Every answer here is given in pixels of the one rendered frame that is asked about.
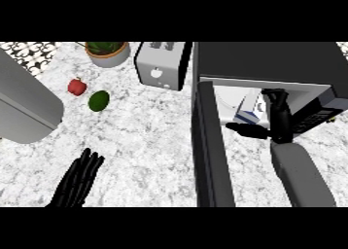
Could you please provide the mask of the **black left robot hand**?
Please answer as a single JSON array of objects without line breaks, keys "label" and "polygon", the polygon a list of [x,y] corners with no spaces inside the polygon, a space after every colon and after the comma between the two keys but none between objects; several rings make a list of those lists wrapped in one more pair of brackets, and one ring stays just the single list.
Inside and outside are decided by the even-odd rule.
[{"label": "black left robot hand", "polygon": [[58,184],[48,207],[82,207],[106,158],[86,148]]}]

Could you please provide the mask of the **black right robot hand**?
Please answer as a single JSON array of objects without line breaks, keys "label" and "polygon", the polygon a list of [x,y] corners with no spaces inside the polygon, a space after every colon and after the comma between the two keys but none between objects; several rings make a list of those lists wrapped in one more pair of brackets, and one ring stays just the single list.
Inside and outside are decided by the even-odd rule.
[{"label": "black right robot hand", "polygon": [[283,144],[293,141],[292,114],[287,105],[287,95],[284,89],[264,89],[262,94],[270,98],[270,122],[271,128],[258,124],[227,123],[225,127],[234,130],[242,136],[268,139],[274,143]]}]

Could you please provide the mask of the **white and blue milk carton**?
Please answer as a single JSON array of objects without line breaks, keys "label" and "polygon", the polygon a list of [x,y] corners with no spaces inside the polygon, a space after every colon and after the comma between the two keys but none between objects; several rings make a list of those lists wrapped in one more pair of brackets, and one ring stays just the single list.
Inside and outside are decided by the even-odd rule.
[{"label": "white and blue milk carton", "polygon": [[246,94],[233,119],[240,124],[270,127],[267,102],[261,89],[250,89]]}]

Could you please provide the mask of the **dark grey microwave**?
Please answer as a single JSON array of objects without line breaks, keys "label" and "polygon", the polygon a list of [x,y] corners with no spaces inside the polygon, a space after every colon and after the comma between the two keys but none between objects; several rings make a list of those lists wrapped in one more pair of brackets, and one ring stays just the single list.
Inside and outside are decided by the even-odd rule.
[{"label": "dark grey microwave", "polygon": [[236,117],[244,91],[284,89],[293,133],[348,110],[348,60],[333,42],[197,42],[193,80],[215,85],[221,123]]}]

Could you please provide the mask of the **dark grey microwave door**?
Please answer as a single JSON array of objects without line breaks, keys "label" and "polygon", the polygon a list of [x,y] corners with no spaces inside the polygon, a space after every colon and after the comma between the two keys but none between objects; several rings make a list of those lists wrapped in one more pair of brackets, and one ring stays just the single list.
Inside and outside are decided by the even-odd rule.
[{"label": "dark grey microwave door", "polygon": [[224,135],[212,82],[197,84],[191,141],[199,207],[234,207]]}]

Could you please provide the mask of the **green avocado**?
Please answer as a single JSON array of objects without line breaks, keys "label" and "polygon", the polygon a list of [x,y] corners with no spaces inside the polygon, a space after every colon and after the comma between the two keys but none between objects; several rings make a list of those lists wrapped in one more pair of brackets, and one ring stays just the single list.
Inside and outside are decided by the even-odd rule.
[{"label": "green avocado", "polygon": [[107,108],[108,103],[110,103],[110,93],[107,93],[104,90],[97,91],[89,97],[88,101],[89,109],[94,112],[100,112]]}]

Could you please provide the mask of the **grey rounded appliance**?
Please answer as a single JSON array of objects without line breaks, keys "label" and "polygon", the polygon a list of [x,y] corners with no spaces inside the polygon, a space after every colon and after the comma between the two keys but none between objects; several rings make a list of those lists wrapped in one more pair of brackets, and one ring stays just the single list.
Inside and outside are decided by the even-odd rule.
[{"label": "grey rounded appliance", "polygon": [[0,48],[0,137],[29,144],[58,128],[64,103]]}]

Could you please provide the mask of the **red apple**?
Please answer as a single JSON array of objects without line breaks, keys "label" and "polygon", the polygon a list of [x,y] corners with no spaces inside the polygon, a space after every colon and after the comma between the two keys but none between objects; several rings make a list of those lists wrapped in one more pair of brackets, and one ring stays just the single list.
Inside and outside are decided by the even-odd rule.
[{"label": "red apple", "polygon": [[86,91],[86,83],[80,78],[72,79],[69,83],[69,93],[76,96],[80,96]]}]

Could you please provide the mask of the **silver toaster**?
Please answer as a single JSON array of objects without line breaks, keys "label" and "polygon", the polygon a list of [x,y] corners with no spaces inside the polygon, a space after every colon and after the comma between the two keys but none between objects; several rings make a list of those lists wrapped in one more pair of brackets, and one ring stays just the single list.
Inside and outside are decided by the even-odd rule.
[{"label": "silver toaster", "polygon": [[191,42],[142,42],[134,57],[140,83],[181,91],[191,55]]}]

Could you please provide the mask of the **potted green plant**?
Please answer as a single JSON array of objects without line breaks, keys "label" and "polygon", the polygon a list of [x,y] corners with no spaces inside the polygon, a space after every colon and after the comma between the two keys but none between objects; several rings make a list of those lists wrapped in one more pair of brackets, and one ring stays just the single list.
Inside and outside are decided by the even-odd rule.
[{"label": "potted green plant", "polygon": [[129,42],[77,42],[92,63],[101,68],[122,65],[131,54]]}]

